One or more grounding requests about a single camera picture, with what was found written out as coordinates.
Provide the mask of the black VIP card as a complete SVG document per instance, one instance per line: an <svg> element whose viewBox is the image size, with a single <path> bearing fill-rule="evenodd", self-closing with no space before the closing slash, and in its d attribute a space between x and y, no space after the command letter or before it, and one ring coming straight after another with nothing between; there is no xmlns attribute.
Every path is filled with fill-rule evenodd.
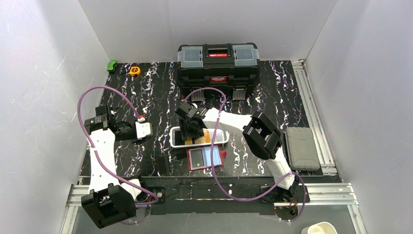
<svg viewBox="0 0 413 234"><path fill-rule="evenodd" d="M190 150L189 160L192 170L198 170L199 168L203 168L205 163L202 149Z"/></svg>

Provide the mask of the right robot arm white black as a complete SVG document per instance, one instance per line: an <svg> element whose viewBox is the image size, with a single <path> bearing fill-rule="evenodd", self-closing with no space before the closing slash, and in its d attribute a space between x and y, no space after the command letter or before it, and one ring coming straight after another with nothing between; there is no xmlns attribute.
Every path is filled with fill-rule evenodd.
<svg viewBox="0 0 413 234"><path fill-rule="evenodd" d="M204 129L222 130L242 136L252 154L269 168L280 200L292 198L299 183L284 156L283 133L263 113L240 115L213 107L183 102L177 109L182 137L200 138Z"/></svg>

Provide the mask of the red leather card holder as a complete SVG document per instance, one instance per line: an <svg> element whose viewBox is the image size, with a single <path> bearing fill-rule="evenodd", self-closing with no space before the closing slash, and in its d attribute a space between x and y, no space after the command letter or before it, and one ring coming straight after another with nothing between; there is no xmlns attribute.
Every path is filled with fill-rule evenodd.
<svg viewBox="0 0 413 234"><path fill-rule="evenodd" d="M203 151L205 165L203 168L199 168L198 170L212 168L212 161L213 161L214 167L221 167L224 165L224 156L222 154L220 145L214 145L212 151L211 151L210 146L198 147L198 148L193 148L193 149L202 149ZM197 171L197 170L192 170L190 166L189 151L193 149L187 150L188 165L189 165L190 171Z"/></svg>

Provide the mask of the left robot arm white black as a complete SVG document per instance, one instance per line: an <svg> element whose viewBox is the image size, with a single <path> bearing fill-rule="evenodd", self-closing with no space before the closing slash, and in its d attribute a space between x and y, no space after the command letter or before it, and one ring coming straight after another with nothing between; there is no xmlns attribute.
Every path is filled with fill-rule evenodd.
<svg viewBox="0 0 413 234"><path fill-rule="evenodd" d="M115 178L114 144L117 134L130 130L128 123L117 124L113 109L96 107L96 116L85 120L91 138L91 181L88 194L81 197L81 206L100 229L136 215L136 198L141 191Z"/></svg>

